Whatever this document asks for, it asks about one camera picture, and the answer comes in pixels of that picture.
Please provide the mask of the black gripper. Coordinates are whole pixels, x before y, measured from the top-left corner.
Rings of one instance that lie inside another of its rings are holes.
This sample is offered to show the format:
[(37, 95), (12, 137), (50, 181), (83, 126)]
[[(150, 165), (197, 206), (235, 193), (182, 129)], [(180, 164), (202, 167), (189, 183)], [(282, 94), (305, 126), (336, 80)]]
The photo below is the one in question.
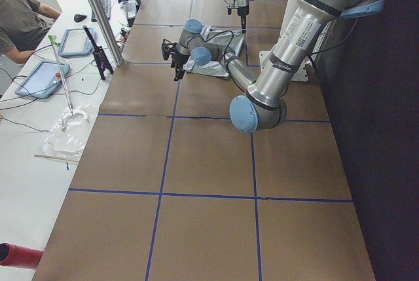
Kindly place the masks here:
[(241, 24), (241, 31), (242, 34), (246, 33), (246, 16), (249, 14), (249, 6), (246, 5), (244, 7), (237, 8), (237, 14), (240, 17), (240, 24)]
[(183, 69), (183, 66), (187, 63), (189, 59), (188, 54), (182, 54), (177, 50), (171, 51), (172, 55), (172, 62), (171, 67), (175, 68), (175, 81), (179, 81), (184, 77), (185, 70)]

